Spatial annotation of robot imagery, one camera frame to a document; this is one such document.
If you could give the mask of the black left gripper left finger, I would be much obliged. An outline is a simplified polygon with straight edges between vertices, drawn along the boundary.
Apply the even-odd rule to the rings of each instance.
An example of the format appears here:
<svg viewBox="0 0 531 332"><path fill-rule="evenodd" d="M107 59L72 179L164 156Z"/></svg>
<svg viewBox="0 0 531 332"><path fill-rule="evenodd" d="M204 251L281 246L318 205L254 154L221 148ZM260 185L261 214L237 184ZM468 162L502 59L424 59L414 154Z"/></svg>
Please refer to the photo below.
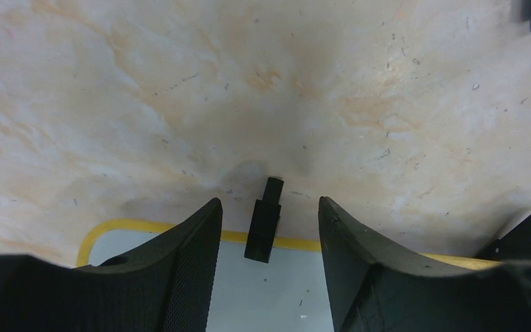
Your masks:
<svg viewBox="0 0 531 332"><path fill-rule="evenodd" d="M212 199L99 266L0 255L0 331L204 331L222 218Z"/></svg>

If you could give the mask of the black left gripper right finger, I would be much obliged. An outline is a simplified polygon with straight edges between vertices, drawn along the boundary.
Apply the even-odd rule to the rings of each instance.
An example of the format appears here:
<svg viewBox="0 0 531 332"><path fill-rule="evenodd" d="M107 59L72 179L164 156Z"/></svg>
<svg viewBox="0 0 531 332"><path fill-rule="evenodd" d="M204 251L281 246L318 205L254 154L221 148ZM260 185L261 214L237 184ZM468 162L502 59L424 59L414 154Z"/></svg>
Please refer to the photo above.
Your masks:
<svg viewBox="0 0 531 332"><path fill-rule="evenodd" d="M319 200L336 331L531 331L531 261L471 270L426 257Z"/></svg>

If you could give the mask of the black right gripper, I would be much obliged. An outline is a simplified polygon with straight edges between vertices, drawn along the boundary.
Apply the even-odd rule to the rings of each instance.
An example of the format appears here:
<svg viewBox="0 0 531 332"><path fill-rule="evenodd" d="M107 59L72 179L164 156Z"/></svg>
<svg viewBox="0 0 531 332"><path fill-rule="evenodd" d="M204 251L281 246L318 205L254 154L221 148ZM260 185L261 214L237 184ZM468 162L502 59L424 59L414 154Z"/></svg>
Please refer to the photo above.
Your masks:
<svg viewBox="0 0 531 332"><path fill-rule="evenodd" d="M492 261L531 260L531 215L505 236L479 250L476 258Z"/></svg>

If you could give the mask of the yellow framed whiteboard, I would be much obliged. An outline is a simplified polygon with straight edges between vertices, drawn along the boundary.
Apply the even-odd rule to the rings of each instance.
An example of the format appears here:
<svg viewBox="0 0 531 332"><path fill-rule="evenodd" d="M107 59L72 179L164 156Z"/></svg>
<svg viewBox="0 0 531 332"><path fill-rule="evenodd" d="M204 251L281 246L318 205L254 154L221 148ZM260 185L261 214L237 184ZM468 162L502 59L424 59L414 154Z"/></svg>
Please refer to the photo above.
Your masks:
<svg viewBox="0 0 531 332"><path fill-rule="evenodd" d="M80 244L77 266L98 266L167 231L166 223L109 219ZM278 237L268 264L243 258L247 235L221 233L208 331L332 331L317 241Z"/></svg>

